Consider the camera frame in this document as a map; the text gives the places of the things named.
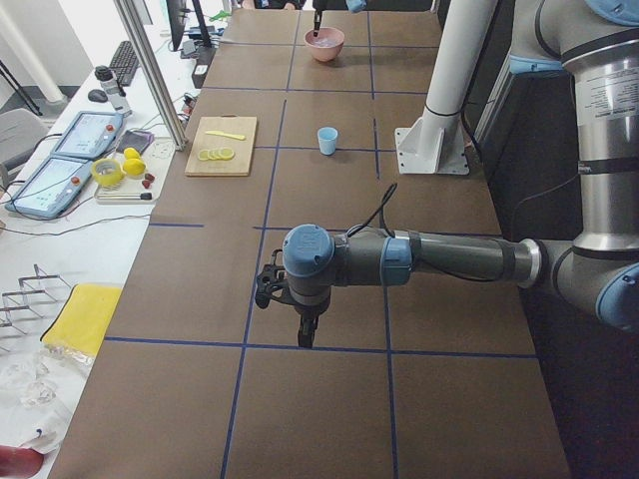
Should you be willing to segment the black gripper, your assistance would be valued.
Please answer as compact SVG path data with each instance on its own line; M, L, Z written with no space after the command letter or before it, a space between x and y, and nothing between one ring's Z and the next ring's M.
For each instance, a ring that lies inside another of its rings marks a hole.
M301 316L298 331L298 346L312 348L314 346L317 330L317 317L324 314L329 307L329 297L323 298L315 304L303 304L296 302L295 311Z

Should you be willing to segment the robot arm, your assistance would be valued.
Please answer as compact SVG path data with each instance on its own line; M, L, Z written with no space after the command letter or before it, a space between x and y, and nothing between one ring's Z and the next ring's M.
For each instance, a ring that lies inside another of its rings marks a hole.
M314 0L314 28L313 34L315 37L319 35L321 28L322 14L328 9L328 0ZM345 0L344 4L350 13L358 13L366 8L366 2L364 0Z
M498 237L396 231L375 212L342 234L284 238L256 301L290 305L311 347L336 286L396 286L416 272L509 281L595 320L638 329L638 5L518 1L504 59L513 92L481 147Z

